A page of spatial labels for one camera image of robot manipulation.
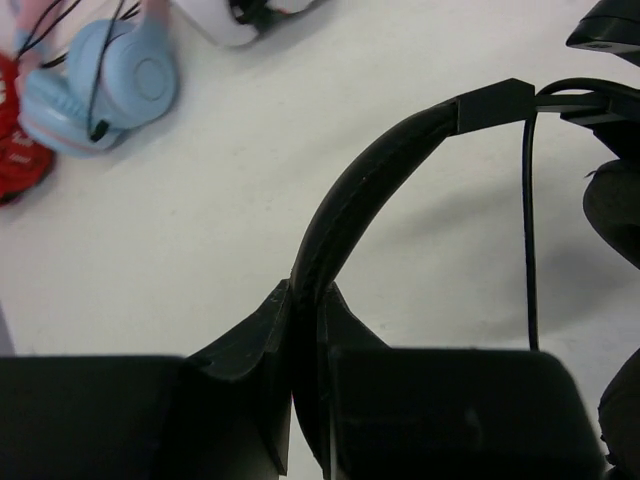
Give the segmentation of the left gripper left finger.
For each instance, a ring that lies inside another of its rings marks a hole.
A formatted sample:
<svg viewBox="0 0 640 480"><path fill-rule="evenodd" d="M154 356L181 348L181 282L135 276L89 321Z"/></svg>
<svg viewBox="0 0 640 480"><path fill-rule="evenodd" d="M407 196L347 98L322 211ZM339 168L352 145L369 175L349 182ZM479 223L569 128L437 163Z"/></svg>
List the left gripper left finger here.
<svg viewBox="0 0 640 480"><path fill-rule="evenodd" d="M289 283L188 358L177 393L180 476L284 476L291 419Z"/></svg>

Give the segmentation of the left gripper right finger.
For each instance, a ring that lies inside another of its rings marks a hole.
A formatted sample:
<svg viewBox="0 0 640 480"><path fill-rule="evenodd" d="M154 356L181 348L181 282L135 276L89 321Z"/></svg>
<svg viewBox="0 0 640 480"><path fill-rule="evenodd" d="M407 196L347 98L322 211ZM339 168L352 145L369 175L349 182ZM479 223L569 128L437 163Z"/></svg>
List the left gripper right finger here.
<svg viewBox="0 0 640 480"><path fill-rule="evenodd" d="M316 354L318 441L314 450L324 479L332 478L331 459L331 375L330 351L346 349L388 349L389 346L360 321L349 309L336 284L332 284L320 302L317 314Z"/></svg>

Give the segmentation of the black headset with cable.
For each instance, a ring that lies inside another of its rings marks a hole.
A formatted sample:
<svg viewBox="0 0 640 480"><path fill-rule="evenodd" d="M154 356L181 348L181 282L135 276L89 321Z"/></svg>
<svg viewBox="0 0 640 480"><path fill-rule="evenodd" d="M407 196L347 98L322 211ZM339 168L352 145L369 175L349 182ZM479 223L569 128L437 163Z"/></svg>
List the black headset with cable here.
<svg viewBox="0 0 640 480"><path fill-rule="evenodd" d="M375 216L448 138L522 122L522 205L529 346L525 350L340 349L329 355L331 479L635 479L639 359L605 390L594 434L564 366L539 348L533 210L537 116L589 129L614 159L596 169L583 210L600 237L639 260L639 92L568 78L542 89L509 79L403 120L361 153L314 214L290 280L292 391L318 441L316 314Z"/></svg>

